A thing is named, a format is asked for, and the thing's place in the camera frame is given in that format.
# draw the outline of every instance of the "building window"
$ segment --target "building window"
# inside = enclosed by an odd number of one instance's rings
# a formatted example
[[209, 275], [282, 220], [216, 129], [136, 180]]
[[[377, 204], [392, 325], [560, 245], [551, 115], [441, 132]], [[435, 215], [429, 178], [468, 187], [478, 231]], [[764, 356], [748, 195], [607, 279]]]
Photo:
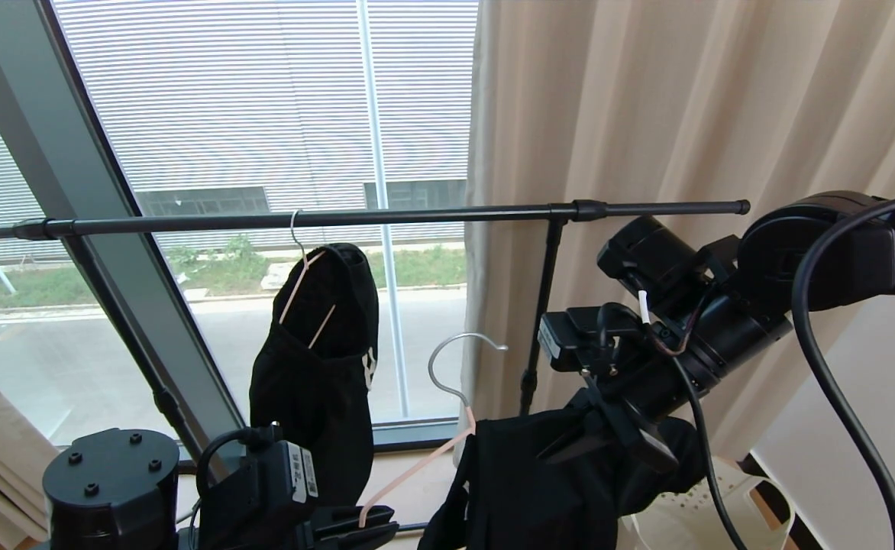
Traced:
[[[376, 184], [365, 183], [363, 191], [367, 209], [378, 209]], [[387, 182], [387, 199], [392, 210], [452, 209], [464, 205], [464, 180], [391, 181]]]
[[136, 192], [145, 215], [256, 215], [270, 212], [263, 187]]

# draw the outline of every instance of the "label sticker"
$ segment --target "label sticker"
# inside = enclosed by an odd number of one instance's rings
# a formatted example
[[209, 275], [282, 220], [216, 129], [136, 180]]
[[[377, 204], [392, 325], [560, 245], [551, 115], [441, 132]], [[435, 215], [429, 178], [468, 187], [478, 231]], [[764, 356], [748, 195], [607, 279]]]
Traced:
[[298, 504], [305, 504], [309, 498], [308, 487], [305, 485], [305, 468], [302, 467], [302, 447], [288, 442], [289, 467], [291, 469], [291, 485], [294, 490], [291, 499]]
[[553, 334], [549, 331], [549, 327], [546, 326], [546, 323], [543, 321], [539, 322], [539, 345], [542, 346], [542, 351], [546, 352], [546, 355], [549, 355], [549, 360], [560, 358], [560, 347], [556, 345], [556, 341], [553, 340]]
[[305, 481], [309, 487], [309, 497], [318, 498], [318, 484], [315, 482], [315, 466], [312, 465], [312, 453], [302, 449], [302, 462], [305, 464]]

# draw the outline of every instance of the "clothes hanger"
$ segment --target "clothes hanger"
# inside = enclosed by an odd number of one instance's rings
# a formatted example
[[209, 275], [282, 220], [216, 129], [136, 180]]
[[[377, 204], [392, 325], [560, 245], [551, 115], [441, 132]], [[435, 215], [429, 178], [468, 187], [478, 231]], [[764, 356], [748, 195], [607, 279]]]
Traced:
[[506, 349], [508, 349], [508, 345], [496, 344], [491, 338], [482, 333], [461, 333], [452, 335], [452, 337], [442, 341], [436, 348], [434, 348], [434, 352], [431, 353], [431, 358], [427, 361], [427, 374], [431, 377], [431, 382], [433, 382], [434, 386], [437, 386], [439, 390], [447, 391], [447, 393], [452, 394], [452, 396], [457, 396], [459, 400], [461, 400], [461, 403], [464, 405], [464, 414], [468, 418], [468, 428], [465, 428], [460, 434], [455, 435], [451, 441], [438, 447], [437, 450], [427, 455], [423, 460], [420, 460], [419, 463], [414, 464], [413, 467], [400, 474], [395, 480], [390, 481], [384, 488], [382, 488], [382, 490], [377, 491], [377, 494], [373, 495], [373, 497], [363, 505], [363, 511], [360, 512], [360, 529], [367, 524], [367, 515], [370, 514], [370, 508], [377, 504], [381, 498], [384, 498], [390, 491], [395, 490], [398, 485], [402, 484], [403, 481], [406, 481], [406, 478], [423, 470], [424, 467], [433, 462], [435, 458], [448, 452], [448, 449], [451, 449], [457, 445], [457, 443], [464, 441], [468, 435], [475, 434], [475, 415], [471, 411], [471, 403], [468, 403], [468, 397], [465, 397], [464, 393], [455, 390], [453, 387], [445, 386], [434, 374], [434, 359], [437, 359], [438, 353], [441, 353], [441, 349], [444, 349], [445, 345], [448, 345], [455, 340], [460, 340], [461, 338], [482, 338], [482, 340], [489, 342], [493, 348], [499, 349], [499, 351], [506, 351]]
[[[298, 245], [299, 250], [302, 251], [302, 261], [305, 262], [305, 266], [302, 268], [302, 272], [298, 275], [298, 281], [295, 282], [295, 288], [291, 289], [291, 295], [288, 296], [288, 302], [284, 303], [284, 309], [281, 310], [281, 316], [277, 319], [277, 324], [284, 324], [284, 316], [288, 314], [288, 309], [291, 309], [291, 302], [295, 299], [295, 295], [298, 293], [299, 286], [302, 285], [302, 281], [305, 279], [305, 275], [309, 271], [309, 267], [314, 264], [319, 258], [325, 255], [325, 251], [321, 251], [313, 257], [311, 260], [305, 255], [305, 245], [298, 240], [298, 237], [295, 236], [295, 218], [298, 216], [298, 212], [301, 212], [301, 209], [297, 209], [294, 212], [291, 212], [291, 240]], [[328, 313], [325, 314], [325, 320], [322, 320], [322, 324], [319, 325], [318, 331], [315, 331], [314, 337], [312, 337], [312, 341], [309, 342], [309, 348], [315, 345], [315, 342], [318, 340], [319, 335], [322, 334], [322, 329], [325, 328], [325, 323], [328, 323], [330, 317], [332, 317], [332, 313], [335, 311], [335, 304], [332, 304], [332, 307], [328, 310]]]

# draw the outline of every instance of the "clothing rack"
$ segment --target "clothing rack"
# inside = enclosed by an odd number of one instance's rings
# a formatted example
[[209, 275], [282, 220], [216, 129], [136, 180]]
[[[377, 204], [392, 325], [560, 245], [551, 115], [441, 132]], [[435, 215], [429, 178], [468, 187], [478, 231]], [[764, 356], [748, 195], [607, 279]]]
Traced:
[[175, 231], [211, 231], [241, 229], [281, 229], [288, 227], [336, 227], [347, 225], [393, 225], [435, 222], [526, 222], [546, 220], [546, 250], [542, 262], [536, 300], [535, 320], [532, 324], [532, 346], [528, 364], [522, 376], [520, 390], [520, 415], [528, 414], [535, 394], [536, 362], [539, 358], [539, 342], [535, 331], [549, 304], [549, 295], [556, 269], [563, 227], [569, 222], [594, 222], [615, 216], [640, 215], [745, 215], [750, 212], [750, 202], [639, 202], [612, 205], [612, 203], [577, 199], [572, 202], [550, 202], [546, 205], [469, 206], [460, 209], [434, 210], [343, 210], [343, 212], [281, 212], [272, 215], [194, 215], [194, 216], [134, 216], [119, 219], [29, 219], [12, 226], [0, 227], [0, 239], [26, 241], [61, 240], [77, 263], [78, 269], [88, 280], [92, 292], [98, 297], [105, 315], [112, 321], [122, 341], [141, 373], [145, 376], [157, 401], [159, 410], [176, 430], [176, 434], [188, 446], [193, 458], [199, 458], [197, 441], [186, 425], [176, 405], [176, 398], [169, 393], [166, 384], [152, 368], [157, 358], [151, 357], [140, 345], [143, 341], [139, 328], [128, 323], [123, 311], [124, 304], [115, 299], [110, 284], [96, 265], [88, 241], [83, 237], [117, 233], [164, 233]]

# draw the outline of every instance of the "white cable connector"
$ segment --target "white cable connector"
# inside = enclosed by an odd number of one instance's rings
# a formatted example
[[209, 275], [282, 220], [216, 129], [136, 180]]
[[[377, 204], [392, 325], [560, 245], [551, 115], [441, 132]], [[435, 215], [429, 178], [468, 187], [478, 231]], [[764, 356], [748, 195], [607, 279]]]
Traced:
[[641, 322], [650, 325], [651, 311], [648, 310], [648, 291], [638, 291], [637, 302], [641, 310]]

